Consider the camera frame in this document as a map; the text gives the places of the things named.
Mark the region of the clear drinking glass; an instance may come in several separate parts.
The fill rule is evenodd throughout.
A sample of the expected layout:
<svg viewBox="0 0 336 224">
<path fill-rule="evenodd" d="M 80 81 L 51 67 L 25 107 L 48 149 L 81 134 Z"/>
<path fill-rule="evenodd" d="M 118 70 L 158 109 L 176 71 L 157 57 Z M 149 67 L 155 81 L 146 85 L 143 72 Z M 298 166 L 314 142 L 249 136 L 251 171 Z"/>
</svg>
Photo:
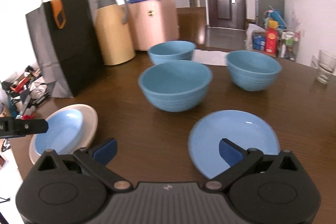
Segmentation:
<svg viewBox="0 0 336 224">
<path fill-rule="evenodd" d="M 329 80 L 335 71 L 335 63 L 335 54 L 325 50 L 319 50 L 316 79 L 320 83 L 325 85 L 329 83 Z"/>
</svg>

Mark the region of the cream white plate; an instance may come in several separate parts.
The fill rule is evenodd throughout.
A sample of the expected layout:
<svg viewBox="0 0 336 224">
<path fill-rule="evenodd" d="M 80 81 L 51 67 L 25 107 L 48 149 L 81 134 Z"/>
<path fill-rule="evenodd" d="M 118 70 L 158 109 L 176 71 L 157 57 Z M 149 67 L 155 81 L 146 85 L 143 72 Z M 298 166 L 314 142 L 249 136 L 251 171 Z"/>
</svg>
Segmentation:
<svg viewBox="0 0 336 224">
<path fill-rule="evenodd" d="M 74 104 L 74 105 L 69 105 L 69 106 L 61 108 L 60 110 L 51 114 L 48 118 L 51 118 L 53 115 L 61 112 L 62 110 L 67 110 L 67 109 L 76 109 L 76 110 L 81 111 L 81 113 L 83 114 L 83 127 L 82 127 L 83 134 L 82 134 L 79 144 L 75 147 L 74 151 L 80 148 L 88 148 L 93 142 L 93 139 L 96 135 L 97 125 L 98 125 L 98 116 L 97 116 L 96 110 L 92 108 L 91 106 L 88 106 L 85 104 Z M 34 150 L 34 141 L 36 137 L 37 137 L 37 134 L 33 135 L 31 142 L 30 142 L 30 147 L 29 147 L 29 157 L 30 157 L 30 161 L 33 164 L 35 164 L 41 156 L 37 154 L 37 152 Z"/>
</svg>

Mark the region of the blue box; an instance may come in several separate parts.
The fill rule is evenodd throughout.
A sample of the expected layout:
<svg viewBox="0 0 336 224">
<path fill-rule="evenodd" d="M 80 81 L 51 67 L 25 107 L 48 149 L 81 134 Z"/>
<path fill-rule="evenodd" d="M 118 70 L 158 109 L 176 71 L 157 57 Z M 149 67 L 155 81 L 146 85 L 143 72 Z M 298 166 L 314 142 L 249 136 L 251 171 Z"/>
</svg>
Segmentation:
<svg viewBox="0 0 336 224">
<path fill-rule="evenodd" d="M 266 33 L 254 32 L 252 40 L 253 49 L 258 51 L 265 51 L 265 45 L 266 45 Z"/>
</svg>

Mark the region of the pink suitcase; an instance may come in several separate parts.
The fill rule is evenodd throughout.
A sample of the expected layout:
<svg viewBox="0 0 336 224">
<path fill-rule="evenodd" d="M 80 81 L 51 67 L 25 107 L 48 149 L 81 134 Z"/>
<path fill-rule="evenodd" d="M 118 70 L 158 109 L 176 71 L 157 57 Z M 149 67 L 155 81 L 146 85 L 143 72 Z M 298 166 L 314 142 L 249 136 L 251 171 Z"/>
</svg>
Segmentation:
<svg viewBox="0 0 336 224">
<path fill-rule="evenodd" d="M 134 49 L 179 39 L 177 8 L 173 0 L 147 0 L 128 4 L 129 28 Z"/>
</svg>

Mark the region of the blue bowl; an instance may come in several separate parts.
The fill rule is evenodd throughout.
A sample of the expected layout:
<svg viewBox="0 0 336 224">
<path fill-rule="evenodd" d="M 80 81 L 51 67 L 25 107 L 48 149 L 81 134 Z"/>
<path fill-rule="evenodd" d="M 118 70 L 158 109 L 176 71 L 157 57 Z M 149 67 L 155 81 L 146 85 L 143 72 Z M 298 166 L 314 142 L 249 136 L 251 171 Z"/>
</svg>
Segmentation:
<svg viewBox="0 0 336 224">
<path fill-rule="evenodd" d="M 230 52 L 226 61 L 233 83 L 249 92 L 268 89 L 282 70 L 276 59 L 254 51 Z"/>
<path fill-rule="evenodd" d="M 151 62 L 154 65 L 170 61 L 191 61 L 196 44 L 183 40 L 173 40 L 152 46 L 147 50 Z"/>
<path fill-rule="evenodd" d="M 206 65 L 178 60 L 145 70 L 138 78 L 138 85 L 154 107 L 177 113 L 199 105 L 212 79 L 212 71 Z"/>
</svg>

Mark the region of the white paper napkin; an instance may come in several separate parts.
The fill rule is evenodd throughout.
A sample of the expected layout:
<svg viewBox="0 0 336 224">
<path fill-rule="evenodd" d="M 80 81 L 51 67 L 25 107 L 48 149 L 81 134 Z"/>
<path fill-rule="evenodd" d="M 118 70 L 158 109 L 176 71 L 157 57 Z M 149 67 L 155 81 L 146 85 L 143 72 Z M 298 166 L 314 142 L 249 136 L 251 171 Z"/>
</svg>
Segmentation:
<svg viewBox="0 0 336 224">
<path fill-rule="evenodd" d="M 216 66 L 227 66 L 227 53 L 222 51 L 194 50 L 192 61 Z"/>
</svg>

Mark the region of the black paper gift bag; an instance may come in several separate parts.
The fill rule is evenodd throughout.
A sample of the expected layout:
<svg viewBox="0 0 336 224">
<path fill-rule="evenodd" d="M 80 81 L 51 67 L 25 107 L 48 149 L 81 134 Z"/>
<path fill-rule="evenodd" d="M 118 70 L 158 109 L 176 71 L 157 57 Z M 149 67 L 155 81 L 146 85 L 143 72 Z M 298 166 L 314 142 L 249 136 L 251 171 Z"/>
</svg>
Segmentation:
<svg viewBox="0 0 336 224">
<path fill-rule="evenodd" d="M 89 1 L 42 1 L 26 22 L 50 96 L 77 96 L 104 65 Z"/>
</svg>

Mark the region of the red box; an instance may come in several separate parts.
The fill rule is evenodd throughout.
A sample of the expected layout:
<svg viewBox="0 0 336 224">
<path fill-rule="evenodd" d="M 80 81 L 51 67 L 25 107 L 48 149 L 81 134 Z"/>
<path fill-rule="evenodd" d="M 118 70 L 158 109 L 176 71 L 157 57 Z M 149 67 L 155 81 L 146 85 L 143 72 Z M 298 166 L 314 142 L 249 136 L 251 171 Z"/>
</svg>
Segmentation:
<svg viewBox="0 0 336 224">
<path fill-rule="evenodd" d="M 270 54 L 276 54 L 277 49 L 277 27 L 278 22 L 270 19 L 266 29 L 265 51 Z"/>
</svg>

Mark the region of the yellow thermos jug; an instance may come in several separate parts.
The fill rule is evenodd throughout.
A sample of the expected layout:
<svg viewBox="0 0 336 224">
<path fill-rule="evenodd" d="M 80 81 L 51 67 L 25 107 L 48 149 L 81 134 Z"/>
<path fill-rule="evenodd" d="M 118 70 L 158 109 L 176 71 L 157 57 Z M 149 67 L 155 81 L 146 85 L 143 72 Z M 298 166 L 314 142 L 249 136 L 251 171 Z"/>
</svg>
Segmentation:
<svg viewBox="0 0 336 224">
<path fill-rule="evenodd" d="M 127 0 L 96 0 L 94 22 L 104 64 L 125 63 L 135 57 L 129 29 Z"/>
</svg>

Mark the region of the wooden chair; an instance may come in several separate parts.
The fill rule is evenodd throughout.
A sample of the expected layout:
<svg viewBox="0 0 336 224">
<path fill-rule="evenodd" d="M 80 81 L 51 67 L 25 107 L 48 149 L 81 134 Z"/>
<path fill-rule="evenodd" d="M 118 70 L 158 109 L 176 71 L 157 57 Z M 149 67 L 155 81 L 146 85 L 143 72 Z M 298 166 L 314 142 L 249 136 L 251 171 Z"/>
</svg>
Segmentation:
<svg viewBox="0 0 336 224">
<path fill-rule="evenodd" d="M 177 8 L 179 23 L 179 39 L 198 45 L 205 43 L 206 38 L 206 8 Z"/>
</svg>

